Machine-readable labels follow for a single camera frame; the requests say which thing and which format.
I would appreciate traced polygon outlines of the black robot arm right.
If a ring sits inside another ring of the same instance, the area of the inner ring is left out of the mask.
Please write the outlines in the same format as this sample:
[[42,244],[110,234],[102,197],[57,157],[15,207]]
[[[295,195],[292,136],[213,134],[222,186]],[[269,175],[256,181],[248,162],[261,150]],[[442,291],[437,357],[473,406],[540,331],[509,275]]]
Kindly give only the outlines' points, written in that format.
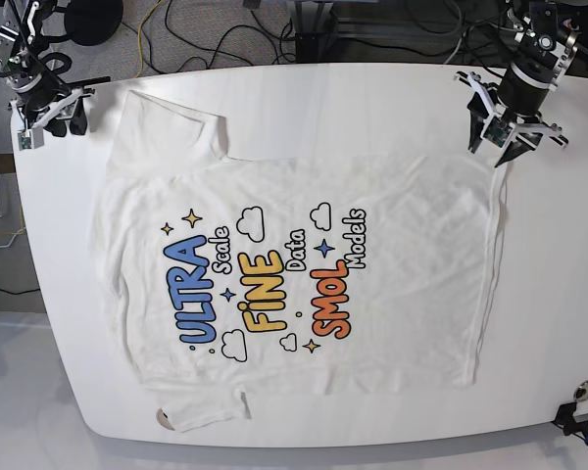
[[5,3],[0,25],[0,79],[16,94],[10,108],[20,118],[20,139],[34,147],[33,135],[49,132],[55,137],[83,136],[88,120],[83,101],[94,94],[93,79],[68,82],[72,59],[51,46],[71,39],[69,34],[47,35],[44,22],[65,7],[56,1],[27,1],[18,7]]

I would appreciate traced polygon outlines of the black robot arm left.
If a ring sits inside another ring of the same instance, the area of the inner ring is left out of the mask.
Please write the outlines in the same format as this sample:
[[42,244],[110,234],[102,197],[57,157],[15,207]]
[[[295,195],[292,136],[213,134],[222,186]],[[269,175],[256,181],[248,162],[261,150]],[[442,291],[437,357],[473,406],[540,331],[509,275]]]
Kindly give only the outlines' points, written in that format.
[[503,47],[509,64],[499,83],[484,82],[476,72],[459,71],[456,79],[471,88],[468,150],[488,142],[500,151],[497,166],[534,151],[545,138],[568,145],[562,128],[543,120],[540,108],[558,88],[577,52],[577,33],[561,25],[554,1],[529,1],[519,16],[507,10],[517,48]]

